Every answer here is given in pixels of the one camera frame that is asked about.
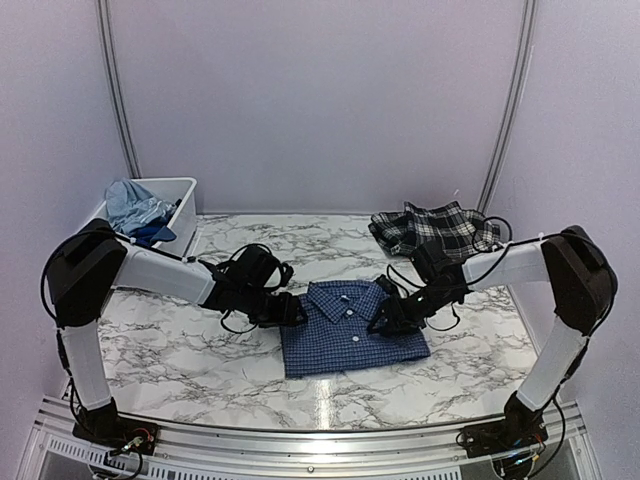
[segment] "storage bin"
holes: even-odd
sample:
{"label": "storage bin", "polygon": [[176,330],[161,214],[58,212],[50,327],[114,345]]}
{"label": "storage bin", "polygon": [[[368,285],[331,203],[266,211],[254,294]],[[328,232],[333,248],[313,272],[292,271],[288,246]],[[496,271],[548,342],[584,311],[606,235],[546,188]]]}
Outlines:
{"label": "storage bin", "polygon": [[[156,242],[154,248],[163,252],[183,256],[196,232],[196,197],[197,180],[191,177],[144,178],[133,180],[153,193],[160,200],[171,203],[181,199],[181,203],[167,225],[176,239],[173,242]],[[91,218],[107,219],[107,202],[102,202]]]}

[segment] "white marble surface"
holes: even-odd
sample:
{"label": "white marble surface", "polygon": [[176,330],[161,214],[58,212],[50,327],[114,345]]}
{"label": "white marble surface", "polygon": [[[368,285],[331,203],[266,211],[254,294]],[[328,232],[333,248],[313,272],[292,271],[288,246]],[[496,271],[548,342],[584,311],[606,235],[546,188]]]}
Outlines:
{"label": "white marble surface", "polygon": [[[364,216],[268,215],[200,219],[196,254],[222,261],[249,242],[268,244],[309,281],[373,280],[389,259]],[[413,274],[407,260],[392,262]],[[432,356],[363,371],[286,380],[277,329],[236,336],[220,314],[167,297],[117,291],[101,321],[107,377],[122,411],[210,425],[364,429],[498,413],[535,361],[506,290],[467,296],[460,325],[424,330]],[[453,322],[443,309],[432,324]],[[228,322],[246,325],[241,315]]]}

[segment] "blue checkered shirt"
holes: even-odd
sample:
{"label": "blue checkered shirt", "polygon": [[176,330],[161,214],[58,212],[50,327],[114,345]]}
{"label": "blue checkered shirt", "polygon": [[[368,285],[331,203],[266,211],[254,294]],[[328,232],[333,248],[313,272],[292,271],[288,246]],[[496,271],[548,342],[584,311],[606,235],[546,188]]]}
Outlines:
{"label": "blue checkered shirt", "polygon": [[381,367],[428,357],[422,333],[385,338],[367,325],[388,297],[376,283],[333,280],[311,283],[300,295],[309,321],[280,329],[288,378]]}

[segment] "plaid shirt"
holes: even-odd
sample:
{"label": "plaid shirt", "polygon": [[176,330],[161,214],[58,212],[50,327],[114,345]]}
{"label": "plaid shirt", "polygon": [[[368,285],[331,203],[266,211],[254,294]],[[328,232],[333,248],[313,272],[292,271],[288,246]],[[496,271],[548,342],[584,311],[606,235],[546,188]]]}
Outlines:
{"label": "plaid shirt", "polygon": [[388,297],[366,281],[311,283],[300,296],[308,323],[280,329],[287,378],[380,367],[430,355],[422,333],[395,338],[367,334]]}
{"label": "plaid shirt", "polygon": [[476,230],[479,250],[488,250],[500,240],[500,227],[485,223],[484,218],[476,210],[462,210],[458,202],[433,210],[405,202],[404,212],[372,215],[369,230],[390,255],[408,257],[423,243],[437,240],[447,256],[466,258],[478,253],[471,245]]}

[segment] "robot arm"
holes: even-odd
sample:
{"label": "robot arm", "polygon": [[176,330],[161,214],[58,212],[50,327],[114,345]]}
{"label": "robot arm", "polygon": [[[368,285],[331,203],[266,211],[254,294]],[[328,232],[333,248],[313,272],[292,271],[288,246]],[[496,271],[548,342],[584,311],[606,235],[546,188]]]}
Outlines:
{"label": "robot arm", "polygon": [[[52,254],[43,272],[55,307],[60,357],[82,406],[81,428],[74,433],[113,443],[109,439],[126,437],[136,427],[118,416],[98,340],[97,320],[112,288],[171,295],[221,312],[237,310],[262,328],[294,326],[306,321],[298,298],[275,293],[292,275],[293,269],[263,246],[248,245],[237,259],[212,265],[131,244],[104,220],[89,223]],[[276,285],[269,286],[273,278]]]}
{"label": "robot arm", "polygon": [[452,302],[462,303],[471,291],[528,282],[551,284],[556,302],[553,330],[531,372],[505,405],[505,420],[462,431],[469,457],[546,440],[542,412],[578,368],[617,290],[616,276],[600,249],[574,226],[466,261],[449,259],[438,243],[427,243],[415,250],[411,261],[427,285],[406,298],[394,295],[387,300],[370,331],[389,336],[415,332],[424,328],[425,318]]}

